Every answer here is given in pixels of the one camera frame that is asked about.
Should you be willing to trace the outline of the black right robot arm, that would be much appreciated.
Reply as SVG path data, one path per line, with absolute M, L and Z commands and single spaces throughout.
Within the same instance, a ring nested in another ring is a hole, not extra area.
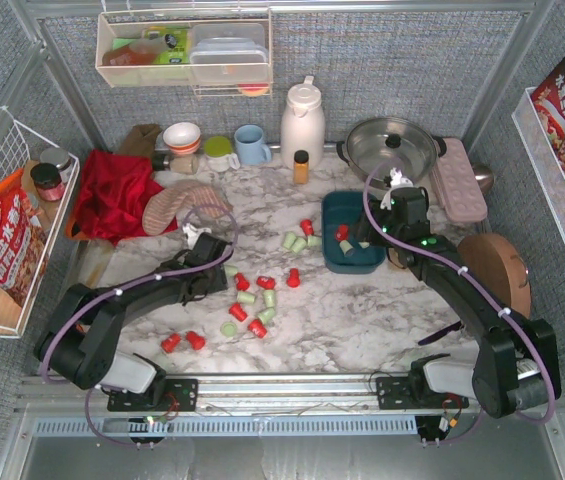
M 561 395 L 553 327 L 506 307 L 473 276 L 456 246 L 432 233 L 425 188 L 393 190 L 388 208 L 364 194 L 362 205 L 357 236 L 395 250 L 402 265 L 448 303 L 476 340 L 471 385 L 482 409 L 493 418 L 525 417 L 543 405 L 546 412 L 537 421 L 547 423 Z

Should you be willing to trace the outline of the teal plastic storage basket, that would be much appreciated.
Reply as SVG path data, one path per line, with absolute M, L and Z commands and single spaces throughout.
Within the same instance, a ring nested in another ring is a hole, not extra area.
M 360 191 L 333 191 L 322 200 L 322 253 L 326 267 L 336 274 L 370 274 L 386 253 L 381 247 L 359 242 L 354 227 L 365 219 Z

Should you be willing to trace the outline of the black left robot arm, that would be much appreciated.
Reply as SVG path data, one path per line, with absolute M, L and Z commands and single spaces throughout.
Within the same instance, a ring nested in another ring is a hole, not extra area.
M 53 310 L 33 354 L 82 390 L 96 386 L 159 396 L 164 371 L 138 354 L 118 350 L 124 327 L 165 306 L 186 305 L 227 289 L 223 263 L 232 244 L 203 233 L 153 272 L 109 289 L 71 286 Z

